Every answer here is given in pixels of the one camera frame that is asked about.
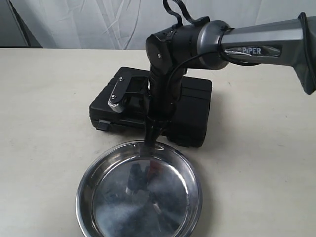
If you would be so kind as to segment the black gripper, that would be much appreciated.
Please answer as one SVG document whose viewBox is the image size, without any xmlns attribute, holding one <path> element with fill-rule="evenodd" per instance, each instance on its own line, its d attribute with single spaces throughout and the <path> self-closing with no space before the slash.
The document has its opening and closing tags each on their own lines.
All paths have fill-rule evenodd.
<svg viewBox="0 0 316 237">
<path fill-rule="evenodd" d="M 176 111 L 181 96 L 181 81 L 186 73 L 185 68 L 179 68 L 175 73 L 172 71 L 164 73 L 157 68 L 150 68 L 147 88 L 145 146 L 153 147 L 167 128 L 166 121 L 170 121 Z"/>
</svg>

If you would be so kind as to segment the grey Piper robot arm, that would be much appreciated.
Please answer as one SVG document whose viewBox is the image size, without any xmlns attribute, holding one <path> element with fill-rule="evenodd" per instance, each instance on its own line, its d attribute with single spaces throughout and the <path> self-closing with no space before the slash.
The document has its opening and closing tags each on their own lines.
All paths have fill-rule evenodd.
<svg viewBox="0 0 316 237">
<path fill-rule="evenodd" d="M 229 63 L 291 66 L 306 94 L 316 90 L 316 19 L 232 28 L 208 17 L 173 26 L 146 40 L 150 73 L 146 91 L 145 144 L 152 147 L 173 117 L 188 69 L 220 70 Z"/>
</svg>

